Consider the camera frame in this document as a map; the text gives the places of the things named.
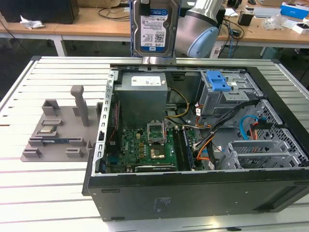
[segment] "floor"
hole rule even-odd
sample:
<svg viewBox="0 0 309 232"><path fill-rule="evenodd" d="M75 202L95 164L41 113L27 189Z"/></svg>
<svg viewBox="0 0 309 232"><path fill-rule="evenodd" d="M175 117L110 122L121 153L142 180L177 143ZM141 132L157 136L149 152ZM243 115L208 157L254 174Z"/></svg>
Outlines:
<svg viewBox="0 0 309 232"><path fill-rule="evenodd" d="M2 99L10 89L24 67L33 55L57 56L53 43L46 40L19 40L20 43L11 40L12 48L4 46L0 48L0 98ZM130 57L130 44L121 42L92 42L92 41L65 41L68 56L91 57ZM239 47L233 58L260 59L261 47ZM279 49L276 57L299 80L308 87L309 56L294 49ZM220 55L220 58L228 58L228 48Z"/></svg>

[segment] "green circuit board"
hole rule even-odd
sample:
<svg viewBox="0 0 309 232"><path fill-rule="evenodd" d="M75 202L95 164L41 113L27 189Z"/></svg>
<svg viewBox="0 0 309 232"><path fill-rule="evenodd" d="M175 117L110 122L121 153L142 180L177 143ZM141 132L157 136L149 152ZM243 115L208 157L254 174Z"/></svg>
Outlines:
<svg viewBox="0 0 309 232"><path fill-rule="evenodd" d="M152 131L152 134L156 138L160 137L160 131ZM170 129L167 130L167 142L165 145L149 145L147 129L124 129L121 148L122 153L119 160L123 164L161 164L177 167L173 135ZM162 156L152 159L151 152L157 149L161 149L160 154Z"/></svg>
<svg viewBox="0 0 309 232"><path fill-rule="evenodd" d="M143 129L123 129L121 152L117 158L110 157L108 164L112 168L112 173L122 173L128 166L139 165L171 165L177 170L177 158L174 149L172 128L166 129L166 142L164 145L148 143L147 128ZM195 142L193 130L187 130L188 143ZM150 135L153 138L160 138L162 131L160 128L152 128Z"/></svg>

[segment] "slotted metal workbench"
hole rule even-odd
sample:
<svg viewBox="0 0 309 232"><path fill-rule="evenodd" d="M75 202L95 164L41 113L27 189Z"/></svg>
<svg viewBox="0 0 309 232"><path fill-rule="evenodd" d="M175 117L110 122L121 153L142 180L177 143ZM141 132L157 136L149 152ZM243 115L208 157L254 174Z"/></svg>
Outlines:
<svg viewBox="0 0 309 232"><path fill-rule="evenodd" d="M177 62L256 66L309 131L309 93L282 65L270 60L242 59ZM226 231L227 227L242 231L309 231L309 196L280 213L104 223L91 197L81 194L85 162L19 160L41 117L45 99L55 98L61 106L73 106L71 86L84 85L87 105L94 106L103 100L110 64L125 63L140 64L140 59L42 57L31 61L21 73L0 103L0 231L179 232Z"/></svg>

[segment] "gray plastic stand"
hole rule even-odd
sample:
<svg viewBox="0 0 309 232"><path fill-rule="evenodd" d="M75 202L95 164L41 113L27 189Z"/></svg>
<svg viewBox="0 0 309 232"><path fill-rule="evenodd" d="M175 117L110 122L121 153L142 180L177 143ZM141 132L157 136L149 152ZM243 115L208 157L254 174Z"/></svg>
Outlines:
<svg viewBox="0 0 309 232"><path fill-rule="evenodd" d="M59 107L55 99L44 102L43 115L20 158L23 162L88 160L97 139L101 107L87 107L83 91L83 86L71 89L77 107ZM41 131L44 126L53 130Z"/></svg>

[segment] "barcode sticker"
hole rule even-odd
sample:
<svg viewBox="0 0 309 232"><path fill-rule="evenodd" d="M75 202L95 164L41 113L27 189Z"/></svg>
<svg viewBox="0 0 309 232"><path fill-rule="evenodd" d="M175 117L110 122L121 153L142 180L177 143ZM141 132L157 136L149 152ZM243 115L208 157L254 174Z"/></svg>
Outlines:
<svg viewBox="0 0 309 232"><path fill-rule="evenodd" d="M149 16L140 16L140 45L148 51L160 51L165 46L166 29L163 23L168 19L164 9L151 9Z"/></svg>
<svg viewBox="0 0 309 232"><path fill-rule="evenodd" d="M42 140L43 143L55 143L54 140Z"/></svg>
<svg viewBox="0 0 309 232"><path fill-rule="evenodd" d="M196 112L197 112L197 116L201 116L201 109L197 108Z"/></svg>

